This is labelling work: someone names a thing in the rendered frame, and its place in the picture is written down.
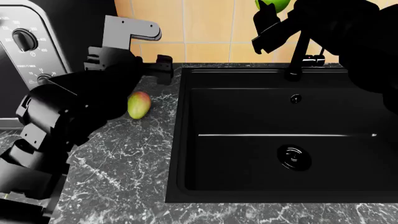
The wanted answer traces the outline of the black sink faucet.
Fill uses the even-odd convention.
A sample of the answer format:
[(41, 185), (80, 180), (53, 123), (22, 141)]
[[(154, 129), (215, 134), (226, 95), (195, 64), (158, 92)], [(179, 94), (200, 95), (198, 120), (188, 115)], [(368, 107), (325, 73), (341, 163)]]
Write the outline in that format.
[(287, 81), (298, 82), (302, 77), (302, 67), (322, 67), (325, 64), (325, 56), (323, 55), (325, 48), (322, 47), (318, 55), (306, 54), (309, 42), (310, 37), (302, 31), (290, 65), (284, 72), (284, 78)]

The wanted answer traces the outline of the silver toaster oven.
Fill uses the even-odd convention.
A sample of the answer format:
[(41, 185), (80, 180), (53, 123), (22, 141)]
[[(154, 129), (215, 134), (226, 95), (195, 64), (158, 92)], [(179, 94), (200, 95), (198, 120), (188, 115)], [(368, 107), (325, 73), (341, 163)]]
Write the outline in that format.
[[(12, 39), (14, 29), (33, 33), (38, 47), (22, 52)], [(23, 126), (16, 109), (37, 87), (37, 76), (71, 72), (45, 11), (31, 0), (0, 0), (0, 131)]]

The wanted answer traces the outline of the black kitchen sink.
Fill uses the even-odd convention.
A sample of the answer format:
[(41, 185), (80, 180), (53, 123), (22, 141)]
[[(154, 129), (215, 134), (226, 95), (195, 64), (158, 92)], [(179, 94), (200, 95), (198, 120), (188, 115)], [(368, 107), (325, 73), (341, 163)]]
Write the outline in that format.
[[(279, 162), (288, 144), (308, 170)], [(343, 68), (298, 82), (283, 68), (183, 68), (165, 201), (398, 203), (398, 110)]]

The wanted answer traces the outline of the black timer knob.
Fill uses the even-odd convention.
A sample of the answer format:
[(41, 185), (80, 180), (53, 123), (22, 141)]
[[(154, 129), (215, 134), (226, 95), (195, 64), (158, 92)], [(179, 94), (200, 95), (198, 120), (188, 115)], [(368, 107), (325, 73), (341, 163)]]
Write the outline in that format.
[(37, 76), (37, 84), (38, 85), (46, 85), (46, 84), (51, 84), (51, 85), (56, 85), (57, 84), (57, 76), (52, 76), (49, 74), (40, 74)]

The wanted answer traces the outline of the green round fruit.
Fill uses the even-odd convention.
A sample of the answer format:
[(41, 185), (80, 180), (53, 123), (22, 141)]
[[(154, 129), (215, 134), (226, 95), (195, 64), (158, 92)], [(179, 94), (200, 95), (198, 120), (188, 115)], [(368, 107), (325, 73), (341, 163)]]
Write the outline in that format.
[(262, 1), (266, 5), (273, 3), (275, 6), (276, 13), (282, 12), (290, 3), (290, 0), (254, 0), (256, 3), (256, 7), (260, 10), (259, 2)]

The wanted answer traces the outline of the red-green mango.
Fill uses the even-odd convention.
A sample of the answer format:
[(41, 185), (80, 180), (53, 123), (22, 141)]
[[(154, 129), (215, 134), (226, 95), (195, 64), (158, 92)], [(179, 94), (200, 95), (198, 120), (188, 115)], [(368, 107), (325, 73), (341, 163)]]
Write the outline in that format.
[(127, 101), (127, 112), (132, 119), (141, 119), (150, 110), (150, 96), (143, 91), (133, 93)]

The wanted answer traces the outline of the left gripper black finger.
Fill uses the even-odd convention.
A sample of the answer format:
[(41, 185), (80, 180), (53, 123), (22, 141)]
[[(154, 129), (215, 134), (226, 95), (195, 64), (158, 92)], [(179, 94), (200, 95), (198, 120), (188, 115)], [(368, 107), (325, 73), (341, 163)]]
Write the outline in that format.
[(88, 47), (88, 55), (84, 61), (85, 70), (104, 70), (104, 65), (100, 63), (101, 47)]
[(174, 76), (173, 58), (168, 55), (158, 55), (156, 60), (157, 83), (170, 85)]

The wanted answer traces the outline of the black sink drain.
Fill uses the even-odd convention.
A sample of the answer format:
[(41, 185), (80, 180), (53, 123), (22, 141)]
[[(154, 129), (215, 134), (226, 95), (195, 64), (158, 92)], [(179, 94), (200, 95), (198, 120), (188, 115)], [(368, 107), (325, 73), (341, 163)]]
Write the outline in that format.
[(296, 145), (282, 145), (277, 149), (277, 158), (286, 168), (293, 171), (306, 171), (312, 165), (310, 154)]

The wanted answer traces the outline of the black temperature knob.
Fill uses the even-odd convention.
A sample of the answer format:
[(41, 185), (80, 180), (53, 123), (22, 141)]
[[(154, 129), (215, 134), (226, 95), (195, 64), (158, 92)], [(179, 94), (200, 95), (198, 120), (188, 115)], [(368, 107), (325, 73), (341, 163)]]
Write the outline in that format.
[(26, 29), (14, 29), (12, 31), (12, 39), (22, 52), (33, 51), (38, 47), (36, 37)]

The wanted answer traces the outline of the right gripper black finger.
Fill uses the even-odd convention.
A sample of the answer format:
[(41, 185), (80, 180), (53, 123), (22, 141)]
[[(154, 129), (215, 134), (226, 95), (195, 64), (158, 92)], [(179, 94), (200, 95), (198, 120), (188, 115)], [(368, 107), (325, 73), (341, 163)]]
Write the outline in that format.
[(268, 4), (264, 1), (257, 1), (257, 3), (259, 10), (255, 13), (253, 21), (257, 34), (260, 35), (266, 29), (280, 22), (280, 19), (277, 17), (276, 8), (273, 3)]

